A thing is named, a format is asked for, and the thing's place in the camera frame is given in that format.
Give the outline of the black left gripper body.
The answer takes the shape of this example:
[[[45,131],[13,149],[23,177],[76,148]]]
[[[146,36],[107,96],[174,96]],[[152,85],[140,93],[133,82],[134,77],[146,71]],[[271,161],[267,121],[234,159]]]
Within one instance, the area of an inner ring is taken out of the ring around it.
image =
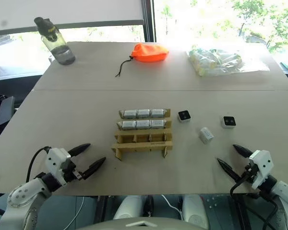
[[[75,163],[71,160],[71,158],[67,158],[67,160],[62,164],[62,176],[65,182],[69,183],[73,180],[82,180],[83,175],[76,168]]]

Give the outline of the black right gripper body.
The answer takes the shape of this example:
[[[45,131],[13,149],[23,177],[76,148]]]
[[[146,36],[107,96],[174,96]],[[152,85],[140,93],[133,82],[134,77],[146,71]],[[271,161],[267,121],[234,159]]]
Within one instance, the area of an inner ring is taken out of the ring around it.
[[[253,183],[255,176],[258,173],[258,166],[252,160],[244,167],[244,172],[241,175],[240,182]]]

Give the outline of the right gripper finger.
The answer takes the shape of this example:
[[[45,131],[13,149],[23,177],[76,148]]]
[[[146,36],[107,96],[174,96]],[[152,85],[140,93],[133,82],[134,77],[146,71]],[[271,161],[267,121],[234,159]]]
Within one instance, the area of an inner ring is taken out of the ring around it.
[[[221,168],[223,169],[223,171],[234,181],[239,181],[241,179],[241,177],[237,173],[235,173],[232,167],[228,165],[225,161],[221,160],[220,158],[217,158],[217,161],[221,166]]]
[[[240,154],[241,156],[243,156],[244,158],[249,158],[253,152],[241,145],[238,144],[233,144],[234,149],[236,150],[236,152],[238,154]]]

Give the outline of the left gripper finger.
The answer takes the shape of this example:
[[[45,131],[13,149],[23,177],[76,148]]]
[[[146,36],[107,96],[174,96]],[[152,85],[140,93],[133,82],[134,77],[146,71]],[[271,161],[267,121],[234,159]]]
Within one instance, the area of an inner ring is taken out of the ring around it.
[[[103,157],[103,158],[95,161],[94,163],[92,163],[86,171],[81,173],[82,179],[86,180],[91,175],[93,175],[103,165],[105,160],[106,160],[106,157]]]
[[[74,147],[73,149],[69,150],[68,153],[70,154],[71,157],[75,157],[75,156],[81,154],[82,152],[84,152],[90,146],[91,146],[90,143],[81,144],[81,145]]]

